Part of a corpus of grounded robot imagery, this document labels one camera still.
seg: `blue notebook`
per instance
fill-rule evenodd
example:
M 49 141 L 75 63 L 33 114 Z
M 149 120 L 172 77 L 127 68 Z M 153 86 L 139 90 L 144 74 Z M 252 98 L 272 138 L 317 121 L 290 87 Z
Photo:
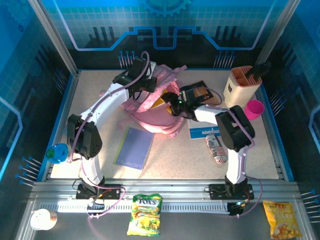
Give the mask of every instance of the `blue notebook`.
M 144 168 L 154 133 L 129 127 L 115 156 L 114 163 L 142 170 Z

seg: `magenta cup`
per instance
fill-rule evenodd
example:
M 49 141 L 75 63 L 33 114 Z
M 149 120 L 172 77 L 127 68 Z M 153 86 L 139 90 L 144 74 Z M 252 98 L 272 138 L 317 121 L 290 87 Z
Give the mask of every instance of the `magenta cup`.
M 258 100 L 250 100 L 244 108 L 244 114 L 251 121 L 257 119 L 265 110 L 265 106 Z

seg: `fox's candy bag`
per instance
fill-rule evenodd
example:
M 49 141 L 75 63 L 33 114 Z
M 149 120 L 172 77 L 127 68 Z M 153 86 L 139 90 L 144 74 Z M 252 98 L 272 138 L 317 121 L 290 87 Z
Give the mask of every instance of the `fox's candy bag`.
M 128 235 L 159 236 L 162 197 L 159 194 L 133 196 Z
M 272 239 L 302 237 L 292 203 L 263 201 Z

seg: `pen holder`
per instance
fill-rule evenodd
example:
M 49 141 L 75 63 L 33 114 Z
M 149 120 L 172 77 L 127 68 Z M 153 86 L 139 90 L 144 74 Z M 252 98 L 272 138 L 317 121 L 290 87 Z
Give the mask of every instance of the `pen holder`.
M 252 66 L 240 66 L 231 69 L 223 91 L 224 101 L 228 108 L 235 105 L 244 107 L 262 84 L 261 77 L 257 81 L 252 75 L 246 78 L 245 74 L 251 68 Z

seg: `white cup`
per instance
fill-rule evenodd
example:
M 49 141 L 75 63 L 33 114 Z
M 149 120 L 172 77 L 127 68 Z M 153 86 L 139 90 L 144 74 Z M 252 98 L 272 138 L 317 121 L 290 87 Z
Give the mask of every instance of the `white cup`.
M 50 230 L 57 223 L 57 213 L 47 209 L 39 209 L 33 212 L 30 225 L 34 230 Z

